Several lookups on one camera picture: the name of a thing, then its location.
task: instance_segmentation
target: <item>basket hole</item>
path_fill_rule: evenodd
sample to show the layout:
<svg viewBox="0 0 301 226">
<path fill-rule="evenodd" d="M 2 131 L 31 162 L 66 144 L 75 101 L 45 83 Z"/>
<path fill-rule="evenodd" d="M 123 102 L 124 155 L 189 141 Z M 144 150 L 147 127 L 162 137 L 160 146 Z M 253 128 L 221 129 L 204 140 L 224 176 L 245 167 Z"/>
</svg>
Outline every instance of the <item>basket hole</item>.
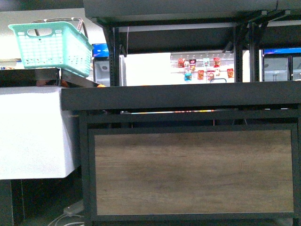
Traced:
<svg viewBox="0 0 301 226">
<path fill-rule="evenodd" d="M 46 35 L 50 35 L 52 33 L 52 29 L 51 28 L 29 29 L 27 31 L 27 33 L 30 36 L 46 36 Z"/>
</svg>

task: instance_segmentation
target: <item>power strip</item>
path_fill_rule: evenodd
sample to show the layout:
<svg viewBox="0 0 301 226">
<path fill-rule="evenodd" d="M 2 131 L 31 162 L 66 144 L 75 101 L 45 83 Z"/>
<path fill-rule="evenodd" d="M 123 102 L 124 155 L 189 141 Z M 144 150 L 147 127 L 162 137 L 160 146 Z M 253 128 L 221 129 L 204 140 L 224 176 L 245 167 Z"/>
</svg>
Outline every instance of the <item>power strip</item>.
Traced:
<svg viewBox="0 0 301 226">
<path fill-rule="evenodd" d="M 64 208 L 64 214 L 66 214 L 68 216 L 72 216 L 72 215 L 82 212 L 83 210 L 84 210 L 84 201 L 80 200 L 80 201 L 72 204 L 71 206 Z"/>
</svg>

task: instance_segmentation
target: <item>white cable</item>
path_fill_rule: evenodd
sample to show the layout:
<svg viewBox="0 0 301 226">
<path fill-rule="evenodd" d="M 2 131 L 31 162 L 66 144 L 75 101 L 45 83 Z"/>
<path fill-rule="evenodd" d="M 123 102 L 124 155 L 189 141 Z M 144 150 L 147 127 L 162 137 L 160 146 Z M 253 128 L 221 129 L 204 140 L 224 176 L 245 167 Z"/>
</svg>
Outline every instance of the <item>white cable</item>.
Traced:
<svg viewBox="0 0 301 226">
<path fill-rule="evenodd" d="M 56 221 L 55 226 L 57 226 L 58 222 L 59 222 L 61 219 L 65 218 L 65 217 L 67 217 L 67 216 L 68 216 L 68 215 L 64 215 L 64 216 L 62 216 L 61 218 L 59 218 L 59 219 Z"/>
<path fill-rule="evenodd" d="M 83 218 L 84 216 L 82 216 L 82 215 L 70 215 L 69 217 L 79 217 L 79 218 Z"/>
<path fill-rule="evenodd" d="M 53 221 L 51 221 L 51 222 L 49 223 L 49 225 L 47 225 L 47 226 L 52 225 L 52 223 L 54 223 L 55 221 L 57 221 L 59 218 L 61 218 L 61 217 L 64 216 L 64 215 L 65 215 L 65 214 L 62 214 L 62 215 L 58 216 L 56 219 L 54 219 Z"/>
<path fill-rule="evenodd" d="M 128 55 L 128 33 L 130 31 L 130 27 L 127 27 L 127 55 Z"/>
<path fill-rule="evenodd" d="M 64 225 L 64 226 L 75 226 L 75 225 L 78 225 L 78 226 L 84 226 L 83 224 L 84 224 L 85 222 L 73 222 L 73 223 L 68 223 L 68 224 L 66 224 L 66 225 Z"/>
</svg>

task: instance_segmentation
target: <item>glass door fridge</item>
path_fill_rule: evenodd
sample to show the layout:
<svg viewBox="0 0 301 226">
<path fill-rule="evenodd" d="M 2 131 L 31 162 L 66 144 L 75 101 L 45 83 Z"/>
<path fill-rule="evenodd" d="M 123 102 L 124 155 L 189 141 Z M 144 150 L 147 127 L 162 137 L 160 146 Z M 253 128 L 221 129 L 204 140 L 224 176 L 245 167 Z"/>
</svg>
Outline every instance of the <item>glass door fridge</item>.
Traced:
<svg viewBox="0 0 301 226">
<path fill-rule="evenodd" d="M 265 49 L 262 57 L 262 81 L 301 79 L 301 48 Z"/>
<path fill-rule="evenodd" d="M 293 57 L 293 80 L 301 80 L 301 56 Z"/>
<path fill-rule="evenodd" d="M 263 81 L 290 80 L 288 56 L 264 58 Z"/>
</svg>

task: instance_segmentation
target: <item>refrigerator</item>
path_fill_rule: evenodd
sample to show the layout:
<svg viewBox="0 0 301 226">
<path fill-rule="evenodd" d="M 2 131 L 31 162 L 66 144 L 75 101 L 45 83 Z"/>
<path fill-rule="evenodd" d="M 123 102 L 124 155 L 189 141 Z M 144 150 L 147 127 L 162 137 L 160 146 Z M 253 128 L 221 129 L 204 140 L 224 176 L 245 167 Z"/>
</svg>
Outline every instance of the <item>refrigerator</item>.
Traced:
<svg viewBox="0 0 301 226">
<path fill-rule="evenodd" d="M 93 44 L 93 80 L 98 84 L 111 86 L 110 59 L 108 46 L 105 43 Z M 119 84 L 126 86 L 126 62 L 124 55 L 119 56 Z"/>
<path fill-rule="evenodd" d="M 265 49 L 262 64 L 262 81 L 300 80 L 301 48 Z"/>
<path fill-rule="evenodd" d="M 93 80 L 98 84 L 110 86 L 109 50 L 105 43 L 93 44 Z"/>
</svg>

